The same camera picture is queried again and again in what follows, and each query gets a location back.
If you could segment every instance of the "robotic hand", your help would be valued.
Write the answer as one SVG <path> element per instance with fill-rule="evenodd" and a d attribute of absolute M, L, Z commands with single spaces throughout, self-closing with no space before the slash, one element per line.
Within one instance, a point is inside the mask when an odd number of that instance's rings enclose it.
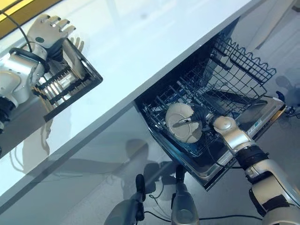
<path fill-rule="evenodd" d="M 40 15 L 28 31 L 30 48 L 12 48 L 9 58 L 0 68 L 0 134 L 4 122 L 14 108 L 30 96 L 30 88 L 47 73 L 47 59 L 61 61 L 62 43 L 75 30 L 74 26 L 62 30 L 69 21 L 58 16 Z"/>
<path fill-rule="evenodd" d="M 240 130 L 233 118 L 213 115 L 198 106 L 190 118 L 178 123 L 195 121 L 211 125 L 245 170 L 246 178 L 252 184 L 250 199 L 264 217 L 264 225 L 300 225 L 300 191 L 279 165 Z"/>

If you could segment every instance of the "open dishwasher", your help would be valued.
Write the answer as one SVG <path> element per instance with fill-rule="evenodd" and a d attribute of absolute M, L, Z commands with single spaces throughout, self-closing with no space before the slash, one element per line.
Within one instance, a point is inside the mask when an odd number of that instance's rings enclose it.
<path fill-rule="evenodd" d="M 204 105 L 231 116 L 257 140 L 284 112 L 284 102 L 265 96 L 264 84 L 276 73 L 267 63 L 218 34 L 145 91 L 135 103 L 149 131 L 169 157 L 186 168 L 209 190 L 235 158 L 210 127 L 195 143 L 178 141 L 165 122 L 168 107 L 177 102 Z"/>

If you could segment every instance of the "cable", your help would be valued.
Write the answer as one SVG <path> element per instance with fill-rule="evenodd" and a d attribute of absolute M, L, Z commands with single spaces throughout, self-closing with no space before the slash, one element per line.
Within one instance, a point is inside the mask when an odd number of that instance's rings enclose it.
<path fill-rule="evenodd" d="M 8 11 L 11 7 L 15 6 L 16 4 L 20 3 L 21 1 L 23 1 L 23 0 L 14 1 L 13 3 L 11 3 L 8 6 L 6 6 L 5 8 L 3 8 L 2 11 L 4 11 L 4 12 Z"/>
<path fill-rule="evenodd" d="M 227 169 L 242 169 L 242 168 L 243 168 L 243 167 L 241 167 L 241 166 L 226 166 L 226 165 L 222 165 L 222 164 L 218 163 L 218 162 L 214 159 L 214 157 L 212 156 L 212 154 L 211 154 L 211 152 L 210 152 L 210 148 L 209 148 L 208 143 L 207 143 L 207 136 L 205 136 L 205 145 L 206 145 L 207 151 L 208 151 L 208 153 L 209 153 L 209 155 L 210 155 L 212 161 L 214 161 L 214 163 L 217 164 L 218 166 L 223 167 L 223 168 L 227 168 Z"/>
<path fill-rule="evenodd" d="M 263 220 L 259 217 L 249 216 L 249 215 L 228 215 L 228 216 L 223 216 L 223 217 L 207 217 L 207 218 L 199 218 L 199 220 L 224 219 L 224 218 L 230 218 L 230 217 L 247 217 L 247 218 Z"/>
<path fill-rule="evenodd" d="M 157 196 L 157 197 L 154 197 L 153 195 L 149 195 L 149 198 L 152 198 L 152 199 L 154 199 L 154 201 L 156 202 L 156 204 L 158 205 L 158 202 L 157 202 L 157 198 L 159 198 L 160 196 L 161 196 L 161 194 L 163 193 L 163 191 L 164 191 L 164 187 L 165 187 L 165 185 L 164 185 L 164 183 L 163 183 L 163 187 L 162 187 L 162 189 L 161 189 L 161 191 L 160 191 L 160 193 L 159 193 L 159 195 Z"/>
<path fill-rule="evenodd" d="M 166 221 L 166 222 L 169 222 L 169 223 L 171 222 L 170 220 L 167 220 L 167 219 L 164 219 L 164 218 L 161 218 L 161 217 L 155 215 L 153 212 L 145 211 L 144 213 L 150 213 L 151 215 L 155 216 L 156 218 L 159 218 L 159 219 L 161 219 L 163 221 Z"/>
<path fill-rule="evenodd" d="M 155 215 L 153 212 L 150 212 L 150 211 L 145 211 L 144 213 L 150 213 L 151 215 L 155 216 L 156 218 L 158 219 L 161 219 L 163 221 L 166 221 L 166 222 L 171 222 L 170 220 L 167 220 L 167 219 L 164 219 L 164 218 L 161 218 L 157 215 Z M 211 220 L 211 219 L 224 219 L 224 218 L 230 218 L 230 217 L 246 217 L 246 218 L 252 218 L 252 219 L 257 219 L 257 220 L 263 220 L 259 217 L 255 217 L 255 216 L 249 216 L 249 215 L 228 215 L 228 216 L 223 216 L 223 217 L 207 217 L 207 218 L 199 218 L 199 220 Z"/>
<path fill-rule="evenodd" d="M 290 115 L 286 115 L 285 117 L 287 117 L 287 118 L 291 118 L 291 117 L 297 117 L 298 119 L 300 119 L 299 118 L 299 115 L 300 115 L 300 112 L 297 112 L 297 113 L 292 113 L 292 114 L 290 114 Z"/>
<path fill-rule="evenodd" d="M 23 34 L 23 36 L 27 42 L 29 51 L 32 52 L 32 48 L 30 46 L 29 40 L 28 40 L 26 34 L 24 33 L 23 29 L 21 28 L 21 26 L 10 15 L 6 14 L 4 11 L 0 10 L 0 14 L 3 14 L 4 16 L 6 16 L 11 22 L 13 22 L 17 26 L 17 28 L 20 29 L 21 33 Z"/>

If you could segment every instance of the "wire rack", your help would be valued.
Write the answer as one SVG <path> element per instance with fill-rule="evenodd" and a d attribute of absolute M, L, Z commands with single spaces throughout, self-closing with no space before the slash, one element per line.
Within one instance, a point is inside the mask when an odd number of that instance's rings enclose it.
<path fill-rule="evenodd" d="M 143 110 L 151 126 L 164 131 L 191 156 L 198 157 L 205 149 L 204 141 L 186 144 L 176 140 L 165 123 L 168 107 L 176 102 L 203 104 L 213 113 L 237 117 L 266 93 L 263 85 L 275 73 L 275 69 L 269 69 L 267 63 L 253 58 L 252 53 L 231 39 L 217 37 L 206 61 L 197 63 L 150 103 L 144 103 Z M 208 137 L 209 144 L 217 139 L 213 135 Z"/>

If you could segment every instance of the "gray floor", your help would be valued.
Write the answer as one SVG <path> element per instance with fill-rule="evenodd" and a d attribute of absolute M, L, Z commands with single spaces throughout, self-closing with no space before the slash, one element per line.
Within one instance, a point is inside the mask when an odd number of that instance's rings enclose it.
<path fill-rule="evenodd" d="M 135 114 L 136 112 L 131 110 L 128 113 Z M 119 124 L 126 124 L 127 122 L 119 121 Z M 291 118 L 288 121 L 281 119 L 261 137 L 259 145 L 262 149 L 270 153 L 270 157 L 275 159 L 300 187 L 300 179 L 298 177 L 300 170 L 298 163 L 300 156 L 299 132 L 300 120 L 296 118 Z M 149 169 L 148 171 L 152 175 L 157 173 L 157 175 L 152 176 L 156 185 L 155 191 L 151 193 L 153 196 L 158 196 L 161 192 L 162 180 L 164 183 L 168 183 L 165 181 L 169 179 L 170 184 L 164 186 L 161 196 L 157 199 L 158 205 L 147 195 L 144 203 L 145 210 L 152 211 L 165 218 L 170 217 L 171 197 L 175 187 L 169 175 L 174 173 L 175 165 L 157 146 L 153 139 L 147 138 L 147 142 L 138 139 L 132 141 L 132 145 L 134 146 L 137 143 L 139 143 L 140 149 L 131 158 L 130 163 L 124 165 L 112 175 L 109 175 L 104 182 L 96 187 L 64 217 L 61 225 L 103 224 L 113 207 L 123 199 L 128 199 L 135 192 L 134 179 L 136 174 L 143 173 L 147 169 Z M 242 170 L 230 170 L 209 192 L 206 192 L 189 174 L 186 175 L 185 183 L 195 200 L 200 217 L 229 214 L 258 216 L 248 197 L 250 186 Z M 140 224 L 169 223 L 146 214 L 145 220 Z M 202 224 L 255 225 L 261 223 L 249 218 L 228 218 L 203 221 Z"/>
<path fill-rule="evenodd" d="M 299 14 L 291 11 L 274 33 L 255 52 L 278 68 L 268 83 L 270 94 L 280 88 L 290 102 L 300 102 Z M 258 141 L 300 187 L 300 120 L 282 117 Z M 135 108 L 128 110 L 61 167 L 38 183 L 0 216 L 0 224 L 101 225 L 116 204 L 135 192 L 135 176 L 147 174 L 148 192 L 161 196 L 157 203 L 147 195 L 145 210 L 169 218 L 175 191 L 176 165 L 153 140 Z M 189 174 L 185 184 L 199 216 L 229 214 L 258 216 L 248 197 L 249 183 L 242 170 L 230 170 L 206 192 Z M 139 224 L 169 224 L 152 215 Z M 203 221 L 203 225 L 256 225 L 249 218 Z"/>
<path fill-rule="evenodd" d="M 256 55 L 269 60 L 271 66 L 278 68 L 277 76 L 268 83 L 269 93 L 275 95 L 280 90 L 288 95 L 289 82 L 300 83 L 299 78 L 299 14 L 290 11 L 284 20 L 273 31 L 270 38 L 256 50 Z M 288 101 L 294 100 L 293 92 L 288 95 Z M 300 187 L 300 120 L 282 117 L 258 141 L 260 147 L 270 153 L 270 158 L 276 160 L 282 168 Z M 164 183 L 164 190 L 156 202 L 147 197 L 145 210 L 152 211 L 165 218 L 170 218 L 171 197 L 174 192 L 173 180 L 170 176 L 174 173 L 175 165 L 161 150 L 157 143 L 147 137 L 147 141 L 133 140 L 134 146 L 139 143 L 140 149 L 127 163 L 114 174 L 109 175 L 104 182 L 96 187 L 80 203 L 78 203 L 62 220 L 61 225 L 98 225 L 103 224 L 112 208 L 129 198 L 135 192 L 134 178 L 144 170 L 152 174 L 157 173 L 152 183 L 153 196 L 158 196 Z M 247 214 L 258 216 L 256 209 L 248 197 L 250 185 L 244 177 L 242 170 L 231 169 L 209 192 L 206 192 L 189 174 L 185 183 L 192 194 L 200 217 L 214 217 L 229 214 Z M 169 224 L 146 214 L 145 220 L 139 224 Z M 228 218 L 222 220 L 203 221 L 203 225 L 255 225 L 261 224 L 249 218 Z"/>

